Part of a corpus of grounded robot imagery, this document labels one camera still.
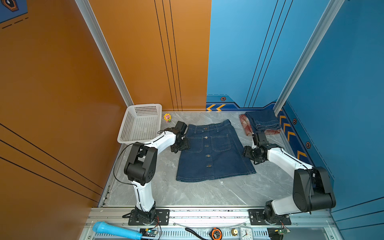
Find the dark blue denim skirt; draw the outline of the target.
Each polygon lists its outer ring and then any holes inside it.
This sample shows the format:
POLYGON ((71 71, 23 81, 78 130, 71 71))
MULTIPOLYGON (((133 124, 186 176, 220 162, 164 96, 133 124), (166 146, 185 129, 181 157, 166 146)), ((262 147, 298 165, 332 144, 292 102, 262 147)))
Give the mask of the dark blue denim skirt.
POLYGON ((246 112, 245 116, 253 134, 277 135, 281 132, 281 124, 271 109, 246 112))

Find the red plaid skirt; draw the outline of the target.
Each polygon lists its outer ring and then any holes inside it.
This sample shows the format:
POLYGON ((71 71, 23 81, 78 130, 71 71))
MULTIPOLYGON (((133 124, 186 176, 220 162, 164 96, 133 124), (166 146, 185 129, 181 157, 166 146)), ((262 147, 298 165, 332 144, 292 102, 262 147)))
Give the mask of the red plaid skirt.
POLYGON ((240 123, 247 136, 256 133, 265 133, 266 135, 277 135, 281 133, 281 125, 276 120, 269 122, 262 122, 256 120, 249 120, 246 114, 239 115, 240 123))

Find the white plastic laundry basket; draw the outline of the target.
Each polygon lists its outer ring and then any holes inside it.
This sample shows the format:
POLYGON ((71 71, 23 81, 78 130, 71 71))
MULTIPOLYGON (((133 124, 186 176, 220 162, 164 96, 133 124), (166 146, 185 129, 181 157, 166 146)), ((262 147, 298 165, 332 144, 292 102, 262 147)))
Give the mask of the white plastic laundry basket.
POLYGON ((142 104, 127 107, 117 141, 129 145, 148 142, 158 136, 161 127, 162 105, 142 104))

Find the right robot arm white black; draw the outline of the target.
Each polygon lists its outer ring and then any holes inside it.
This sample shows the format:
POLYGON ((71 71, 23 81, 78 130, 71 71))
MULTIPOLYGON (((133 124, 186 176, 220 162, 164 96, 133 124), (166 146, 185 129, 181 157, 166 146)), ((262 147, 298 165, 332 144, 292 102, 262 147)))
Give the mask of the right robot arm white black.
POLYGON ((290 214, 311 213, 336 206, 328 171, 306 164, 279 145, 269 143, 264 133, 253 134, 253 145, 246 146, 243 155, 253 161, 254 165, 271 162, 293 179, 291 196, 266 202, 259 218, 267 224, 282 223, 290 214))

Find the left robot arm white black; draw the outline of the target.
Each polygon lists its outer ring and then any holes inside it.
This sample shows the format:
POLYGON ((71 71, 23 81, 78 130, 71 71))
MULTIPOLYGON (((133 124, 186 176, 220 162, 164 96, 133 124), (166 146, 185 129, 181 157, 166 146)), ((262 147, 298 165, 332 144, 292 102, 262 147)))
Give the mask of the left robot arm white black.
POLYGON ((167 148, 171 152, 188 150, 187 124, 178 121, 174 127, 159 131, 159 135, 145 143, 132 145, 124 167, 124 173, 134 188, 136 205, 130 219, 134 223, 149 225, 156 221, 156 202, 153 198, 151 181, 155 176, 158 155, 167 148))

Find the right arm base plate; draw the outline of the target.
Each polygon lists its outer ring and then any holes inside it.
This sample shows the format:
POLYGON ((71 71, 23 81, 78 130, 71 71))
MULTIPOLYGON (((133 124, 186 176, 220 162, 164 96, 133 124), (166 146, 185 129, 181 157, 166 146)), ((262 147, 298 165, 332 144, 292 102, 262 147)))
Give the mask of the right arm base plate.
POLYGON ((271 226, 290 226, 292 224, 289 215, 275 216, 267 220, 262 209, 249 209, 249 219, 252 226, 271 225, 271 226))

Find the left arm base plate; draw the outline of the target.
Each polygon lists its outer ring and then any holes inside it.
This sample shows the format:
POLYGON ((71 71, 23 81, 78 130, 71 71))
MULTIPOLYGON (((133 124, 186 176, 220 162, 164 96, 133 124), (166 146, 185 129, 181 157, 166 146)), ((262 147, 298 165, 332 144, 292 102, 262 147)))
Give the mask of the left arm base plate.
POLYGON ((154 226, 160 224, 161 226, 167 226, 170 220, 169 209, 156 209, 155 212, 150 211, 145 214, 140 210, 132 210, 128 225, 129 226, 154 226))

